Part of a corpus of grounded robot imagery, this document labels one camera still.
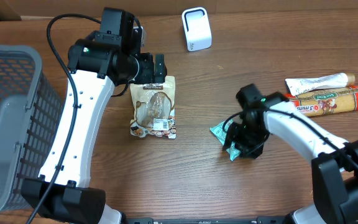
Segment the light blue snack packet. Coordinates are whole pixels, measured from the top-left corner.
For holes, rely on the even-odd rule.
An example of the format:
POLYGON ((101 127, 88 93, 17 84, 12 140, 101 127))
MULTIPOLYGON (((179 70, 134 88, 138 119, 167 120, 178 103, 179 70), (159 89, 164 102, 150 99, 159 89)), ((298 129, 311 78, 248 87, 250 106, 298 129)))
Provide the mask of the light blue snack packet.
MULTIPOLYGON (((226 132, 223 130, 224 121, 219 123, 217 126, 210 128, 210 131, 217 137, 219 142, 224 145, 226 139, 226 132)), ((240 150, 236 149, 235 144, 232 143, 230 148, 226 149, 226 152, 229 154, 230 160, 233 161, 235 158, 239 157, 240 150)))

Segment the brown snack pouch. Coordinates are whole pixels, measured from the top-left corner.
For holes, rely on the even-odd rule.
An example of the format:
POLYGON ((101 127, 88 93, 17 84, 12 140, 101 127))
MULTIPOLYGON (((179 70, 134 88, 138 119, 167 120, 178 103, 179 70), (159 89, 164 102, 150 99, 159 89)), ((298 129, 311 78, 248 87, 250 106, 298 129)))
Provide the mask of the brown snack pouch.
POLYGON ((158 138, 177 137, 175 121, 175 77, 165 77, 164 83, 130 86, 134 106, 134 119, 130 132, 144 138, 148 135, 158 138))

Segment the white tube with gold cap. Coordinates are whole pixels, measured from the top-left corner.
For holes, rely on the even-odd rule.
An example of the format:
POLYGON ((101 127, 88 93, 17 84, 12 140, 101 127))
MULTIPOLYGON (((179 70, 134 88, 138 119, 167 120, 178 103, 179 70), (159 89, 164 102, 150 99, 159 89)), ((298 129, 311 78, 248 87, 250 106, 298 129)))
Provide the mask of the white tube with gold cap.
POLYGON ((319 78, 287 78, 285 83, 294 96, 314 90, 343 88, 355 84, 356 78, 350 73, 336 73, 319 78))

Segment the orange pasta package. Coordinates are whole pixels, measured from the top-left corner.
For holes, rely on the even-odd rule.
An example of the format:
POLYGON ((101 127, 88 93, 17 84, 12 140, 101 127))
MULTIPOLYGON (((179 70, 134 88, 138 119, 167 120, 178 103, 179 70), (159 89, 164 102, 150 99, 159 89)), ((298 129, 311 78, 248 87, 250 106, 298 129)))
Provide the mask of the orange pasta package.
POLYGON ((358 110, 358 85, 285 95, 305 116, 321 116, 358 110))

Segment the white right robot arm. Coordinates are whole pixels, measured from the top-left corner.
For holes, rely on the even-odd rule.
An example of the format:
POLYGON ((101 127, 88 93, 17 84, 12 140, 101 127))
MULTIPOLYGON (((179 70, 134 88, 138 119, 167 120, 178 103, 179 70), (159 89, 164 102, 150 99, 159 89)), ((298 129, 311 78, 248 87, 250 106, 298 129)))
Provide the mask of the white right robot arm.
POLYGON ((257 223, 358 223, 358 140, 346 141, 301 114, 280 92, 264 96, 254 84, 236 94, 241 111, 222 125, 223 149, 234 146, 242 157, 257 158, 276 135, 310 163, 313 203, 288 215, 257 223))

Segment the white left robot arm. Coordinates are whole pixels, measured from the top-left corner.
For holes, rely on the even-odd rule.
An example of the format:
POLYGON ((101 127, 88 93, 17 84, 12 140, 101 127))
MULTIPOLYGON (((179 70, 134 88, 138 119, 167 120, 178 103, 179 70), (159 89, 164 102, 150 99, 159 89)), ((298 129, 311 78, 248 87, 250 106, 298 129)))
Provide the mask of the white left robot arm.
POLYGON ((99 125, 115 87, 163 83, 167 68, 162 54, 141 52, 145 32, 132 13, 107 7, 99 25, 61 63, 68 87, 57 133, 38 175, 21 187, 33 215, 67 223, 126 222, 106 204, 104 190, 90 187, 99 125))

